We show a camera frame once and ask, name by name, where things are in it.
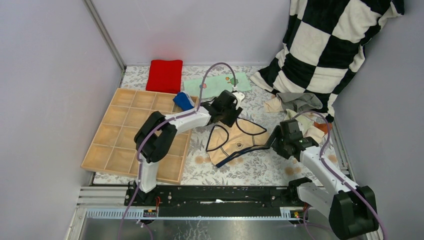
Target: wooden tray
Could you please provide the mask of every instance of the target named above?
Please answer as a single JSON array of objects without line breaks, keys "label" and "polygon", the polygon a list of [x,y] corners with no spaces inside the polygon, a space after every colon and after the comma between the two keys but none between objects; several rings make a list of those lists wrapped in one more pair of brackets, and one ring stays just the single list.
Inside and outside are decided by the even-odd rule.
[{"label": "wooden tray", "polygon": [[[136,177],[138,161],[134,136],[152,112],[175,114],[182,109],[174,104],[175,94],[118,88],[104,114],[81,168]],[[192,96],[198,104],[198,97]],[[159,162],[156,179],[180,184],[192,131],[177,135],[168,154]]]}]

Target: red towel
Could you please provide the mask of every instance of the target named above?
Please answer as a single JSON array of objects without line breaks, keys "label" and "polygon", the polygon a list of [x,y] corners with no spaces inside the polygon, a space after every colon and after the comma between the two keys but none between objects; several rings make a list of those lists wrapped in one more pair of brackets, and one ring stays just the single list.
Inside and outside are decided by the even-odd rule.
[{"label": "red towel", "polygon": [[177,94],[181,90],[183,61],[152,60],[146,85],[147,91]]}]

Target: cable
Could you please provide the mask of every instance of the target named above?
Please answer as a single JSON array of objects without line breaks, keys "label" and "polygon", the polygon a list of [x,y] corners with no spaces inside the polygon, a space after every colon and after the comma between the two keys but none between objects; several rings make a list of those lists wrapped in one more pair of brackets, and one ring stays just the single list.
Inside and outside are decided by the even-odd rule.
[{"label": "cable", "polygon": [[206,76],[208,76],[208,73],[209,73],[209,72],[210,72],[210,71],[211,71],[214,67],[216,67],[216,66],[218,66],[218,65],[225,65],[225,66],[227,66],[227,67],[229,68],[229,70],[231,71],[232,76],[233,76],[233,78],[234,78],[234,87],[236,86],[236,74],[234,73],[234,70],[230,67],[230,65],[228,65],[228,64],[227,64],[227,63],[225,63],[225,62],[217,62],[217,63],[215,63],[214,65],[210,66],[210,67],[209,67],[209,69],[208,69],[208,70],[206,71],[206,73],[204,74],[203,79],[202,79],[201,84],[200,84],[201,88],[200,88],[200,94],[199,94],[199,104],[197,105],[196,112],[197,112],[197,111],[199,111],[200,103],[202,102],[203,84],[205,83]]},{"label": "cable", "polygon": [[145,224],[144,222],[142,222],[142,221],[140,221],[140,220],[137,220],[137,224],[139,224],[139,223],[141,223],[141,227],[142,228],[146,228],[147,230],[148,230],[148,233],[150,234],[150,239],[153,239],[153,232],[152,232],[152,230],[150,229],[150,227],[147,225],[147,224]]},{"label": "cable", "polygon": [[161,198],[159,196],[156,197],[156,216],[158,216],[158,207],[161,204]]},{"label": "cable", "polygon": [[[387,230],[383,225],[383,221],[380,219],[379,215],[377,214],[377,212],[374,210],[374,208],[370,205],[369,202],[367,202],[367,200],[361,196],[361,194],[359,194],[358,191],[356,191],[356,189],[351,186],[349,183],[345,182],[345,180],[343,179],[342,176],[338,175],[333,169],[331,169],[331,167],[326,163],[326,161],[324,161],[324,158],[322,157],[324,154],[324,150],[326,148],[326,146],[329,144],[330,142],[330,125],[329,122],[327,121],[327,119],[319,112],[316,111],[311,111],[311,110],[307,110],[307,111],[302,111],[300,113],[298,113],[296,116],[292,117],[291,119],[296,119],[298,116],[304,114],[304,113],[313,113],[313,114],[317,114],[318,116],[320,116],[324,121],[325,124],[327,125],[327,129],[328,129],[328,133],[327,133],[327,139],[324,142],[324,145],[322,145],[321,150],[319,151],[319,159],[321,160],[321,163],[324,165],[325,168],[327,168],[327,170],[333,174],[333,176],[335,176],[338,180],[341,181],[341,184],[345,185],[348,189],[350,189],[364,204],[365,206],[371,211],[372,215],[374,216],[374,218],[377,220],[378,224],[381,227],[381,231],[383,233],[383,239],[387,239]],[[303,214],[303,218],[305,218],[306,212],[308,211],[308,208],[306,209],[305,213]]]},{"label": "cable", "polygon": [[313,239],[313,240],[316,240],[313,236],[312,236],[312,234],[309,232],[309,229],[308,229],[308,226],[307,225],[309,225],[310,223],[306,223],[306,215],[308,214],[308,211],[309,211],[309,209],[310,209],[311,207],[310,206],[308,206],[307,208],[306,208],[306,210],[303,212],[303,225],[304,225],[304,227],[305,227],[305,229],[306,229],[306,232],[307,232],[307,234],[309,234],[309,236]]},{"label": "cable", "polygon": [[[332,231],[332,229],[330,228],[330,227],[328,227],[328,226],[324,226],[324,225],[321,225],[321,224],[316,224],[316,223],[310,223],[310,222],[308,222],[307,223],[307,225],[308,226],[312,226],[312,227],[317,227],[317,228],[320,228],[320,229],[323,229],[323,230],[328,230],[328,231],[331,231],[331,232],[333,232]],[[305,224],[303,224],[303,223],[300,223],[299,222],[299,224],[291,224],[290,223],[290,225],[284,225],[284,226],[281,226],[280,228],[295,228],[295,227],[304,227],[305,226]]]},{"label": "cable", "polygon": [[303,211],[306,211],[306,208],[308,208],[308,204],[305,202],[305,203],[303,204],[303,208],[302,208],[302,210],[303,210]]},{"label": "cable", "polygon": [[213,101],[215,101],[215,99],[217,99],[217,97],[214,97],[214,98],[212,98],[211,100],[208,100],[208,101],[204,101],[204,103],[210,103],[210,102],[213,102]]},{"label": "cable", "polygon": [[[185,117],[187,117],[187,116],[190,116],[190,115],[193,115],[193,114],[195,114],[197,111],[199,111],[199,109],[200,109],[200,103],[202,102],[202,92],[203,92],[203,84],[205,83],[205,80],[206,80],[206,77],[207,77],[207,75],[208,75],[208,73],[214,68],[214,67],[216,67],[216,66],[218,66],[218,65],[225,65],[225,66],[227,66],[229,69],[230,69],[230,71],[231,71],[231,73],[232,73],[232,76],[234,77],[234,87],[236,86],[236,74],[234,73],[234,71],[233,71],[233,69],[231,68],[231,66],[230,65],[228,65],[227,63],[225,63],[225,62],[217,62],[217,63],[215,63],[215,64],[213,64],[212,66],[210,66],[209,67],[209,69],[206,71],[206,73],[204,74],[204,76],[203,76],[203,80],[201,81],[201,88],[200,88],[200,94],[199,94],[199,104],[197,105],[197,108],[196,108],[196,110],[195,111],[191,111],[191,112],[188,112],[188,113],[185,113],[185,114],[182,114],[182,115],[179,115],[179,116],[176,116],[176,117],[171,117],[171,118],[169,118],[169,119],[165,119],[165,121],[163,121],[163,122],[161,122],[161,123],[159,123],[156,127],[154,127],[147,135],[146,135],[146,137],[144,138],[144,140],[141,142],[141,144],[140,144],[140,146],[138,147],[138,149],[137,149],[137,153],[136,153],[136,157],[137,157],[137,160],[139,161],[139,165],[138,165],[138,178],[137,178],[137,186],[136,186],[136,189],[134,189],[134,193],[133,193],[133,195],[132,195],[132,198],[131,198],[131,200],[129,201],[129,203],[128,203],[128,206],[126,207],[126,209],[125,209],[125,211],[124,211],[124,213],[123,213],[123,215],[122,215],[122,218],[121,218],[121,220],[120,220],[120,224],[119,224],[119,230],[118,230],[118,240],[120,240],[121,239],[121,229],[122,229],[122,226],[124,225],[124,219],[125,219],[125,216],[127,215],[127,213],[128,213],[128,210],[130,209],[130,207],[131,207],[131,205],[133,204],[133,202],[134,202],[134,199],[136,199],[136,195],[137,195],[137,192],[139,191],[139,184],[141,183],[141,181],[142,181],[142,166],[143,166],[143,160],[142,159],[140,159],[140,154],[141,154],[141,152],[142,152],[142,149],[143,149],[143,147],[145,146],[145,144],[147,143],[147,141],[149,140],[149,138],[157,131],[157,130],[159,130],[162,126],[164,126],[165,124],[167,124],[167,123],[169,123],[169,122],[171,122],[171,121],[173,121],[173,120],[177,120],[177,119],[181,119],[181,118],[185,118]],[[151,240],[153,240],[153,234],[152,234],[152,232],[150,231],[150,239]]]}]

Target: checkered cloth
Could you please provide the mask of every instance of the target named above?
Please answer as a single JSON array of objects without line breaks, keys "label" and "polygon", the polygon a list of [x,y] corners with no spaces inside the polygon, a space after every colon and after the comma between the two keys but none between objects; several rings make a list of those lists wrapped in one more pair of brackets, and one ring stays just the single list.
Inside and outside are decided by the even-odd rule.
[{"label": "checkered cloth", "polygon": [[291,0],[284,49],[250,79],[274,94],[315,94],[323,105],[316,111],[332,122],[334,101],[364,63],[364,45],[403,14],[403,0]]}]

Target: beige cloth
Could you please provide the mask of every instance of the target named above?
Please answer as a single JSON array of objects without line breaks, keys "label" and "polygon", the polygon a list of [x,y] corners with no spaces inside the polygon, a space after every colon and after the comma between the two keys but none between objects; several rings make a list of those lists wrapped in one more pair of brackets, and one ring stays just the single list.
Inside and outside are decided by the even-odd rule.
[{"label": "beige cloth", "polygon": [[220,168],[245,153],[269,149],[264,146],[269,136],[262,126],[237,118],[232,127],[213,126],[206,144],[206,152],[209,154],[210,161]]},{"label": "beige cloth", "polygon": [[274,97],[268,101],[263,102],[263,107],[267,113],[282,112],[283,107],[281,105],[281,99],[279,97]]}]

